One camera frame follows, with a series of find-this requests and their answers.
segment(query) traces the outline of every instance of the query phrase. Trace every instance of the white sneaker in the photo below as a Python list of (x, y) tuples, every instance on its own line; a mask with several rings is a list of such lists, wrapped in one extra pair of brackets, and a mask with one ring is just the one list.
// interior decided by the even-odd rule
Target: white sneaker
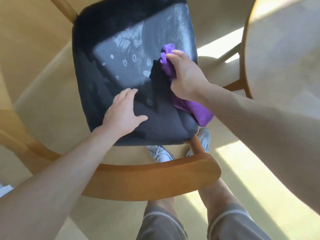
[[(201, 145), (204, 149), (205, 152), (208, 152), (210, 150), (209, 148), (209, 144), (211, 141), (211, 134), (210, 131), (206, 128), (202, 128), (201, 130), (199, 130), (199, 133), (197, 134), (197, 137), (199, 138), (199, 141), (201, 142)], [(187, 153), (186, 153), (186, 157), (192, 156), (193, 152), (190, 149)]]
[(151, 157), (158, 163), (168, 162), (174, 160), (174, 156), (168, 152), (162, 145), (147, 145)]

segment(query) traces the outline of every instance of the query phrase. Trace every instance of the forearm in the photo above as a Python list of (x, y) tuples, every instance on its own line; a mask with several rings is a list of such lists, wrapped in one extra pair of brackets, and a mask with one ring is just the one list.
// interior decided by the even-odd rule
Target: forearm
[(0, 199), (1, 239), (54, 239), (118, 138), (95, 131), (73, 151)]
[(239, 96), (216, 85), (197, 101), (230, 129), (296, 196), (320, 212), (320, 121)]

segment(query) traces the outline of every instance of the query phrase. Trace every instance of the gray shorts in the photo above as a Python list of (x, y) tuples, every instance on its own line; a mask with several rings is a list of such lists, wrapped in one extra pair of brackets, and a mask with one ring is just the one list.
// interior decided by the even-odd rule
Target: gray shorts
[[(271, 240), (244, 207), (229, 204), (209, 221), (209, 240)], [(181, 222), (159, 206), (146, 210), (137, 240), (187, 240)]]

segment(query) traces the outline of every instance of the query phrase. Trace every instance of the wooden table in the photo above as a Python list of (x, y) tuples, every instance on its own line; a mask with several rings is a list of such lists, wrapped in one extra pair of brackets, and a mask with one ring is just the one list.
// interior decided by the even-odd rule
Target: wooden table
[(319, 20), (320, 0), (256, 0), (242, 41), (254, 100), (320, 118)]

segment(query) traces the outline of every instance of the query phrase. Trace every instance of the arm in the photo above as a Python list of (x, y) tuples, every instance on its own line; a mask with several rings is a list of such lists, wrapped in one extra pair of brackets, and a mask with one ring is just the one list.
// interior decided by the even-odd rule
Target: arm
[(185, 53), (174, 53), (167, 55), (177, 71), (172, 91), (210, 109), (292, 193), (320, 213), (320, 121), (210, 84)]
[(148, 118), (136, 117), (137, 89), (118, 94), (102, 126), (74, 150), (0, 199), (0, 239), (54, 239), (111, 146)]

